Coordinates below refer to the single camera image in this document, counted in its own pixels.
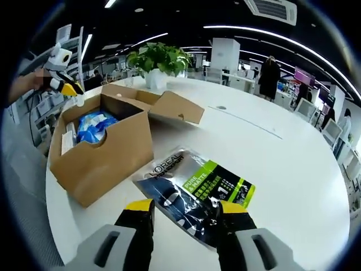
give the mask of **l'oreal package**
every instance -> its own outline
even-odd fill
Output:
[[[134,181],[140,190],[189,235],[212,247],[218,201],[246,208],[255,191],[245,179],[185,147],[143,169],[141,178]]]

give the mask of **blue plastic bag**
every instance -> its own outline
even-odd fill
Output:
[[[106,127],[117,122],[117,119],[104,111],[82,116],[79,119],[77,140],[79,143],[82,141],[98,143],[105,135]]]

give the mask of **white flower pot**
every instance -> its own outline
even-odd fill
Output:
[[[152,90],[164,90],[167,87],[168,75],[159,69],[153,69],[149,73],[145,73],[146,86]]]

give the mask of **office ceiling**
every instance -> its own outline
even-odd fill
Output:
[[[31,50],[39,54],[54,45],[56,30],[72,23],[72,36],[76,36],[84,26],[84,43],[88,34],[93,38],[86,50],[83,62],[89,63],[97,56],[112,57],[120,50],[153,36],[168,33],[154,39],[179,47],[210,46],[213,37],[235,38],[241,49],[260,55],[273,55],[276,59],[298,66],[316,76],[319,81],[330,81],[342,85],[346,97],[361,104],[352,87],[342,76],[326,65],[312,53],[264,33],[240,29],[204,29],[205,25],[233,25],[266,30],[297,41],[329,60],[351,84],[361,91],[361,79],[357,77],[361,71],[361,41],[353,34],[357,11],[347,10],[346,5],[332,6],[329,1],[317,1],[318,8],[304,5],[304,1],[290,0],[297,5],[297,24],[292,26],[277,20],[254,16],[244,0],[201,1],[183,0],[179,2],[161,0],[116,0],[111,8],[104,8],[107,0],[99,1],[67,1],[65,9],[58,12],[33,40]],[[342,43],[337,31],[332,28],[336,24],[348,44]],[[120,43],[114,49],[102,50],[106,45]],[[202,49],[209,54],[211,49]],[[240,57],[265,60],[264,57],[241,52]],[[294,70],[282,65],[282,68]]]

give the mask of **person's hand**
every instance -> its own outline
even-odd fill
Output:
[[[25,76],[20,76],[14,80],[10,87],[8,103],[12,104],[26,92],[35,89],[38,90],[44,85],[44,78],[50,77],[45,69],[39,69]]]
[[[44,85],[44,78],[50,77],[50,73],[46,69],[39,69],[29,74],[29,90],[38,90]]]

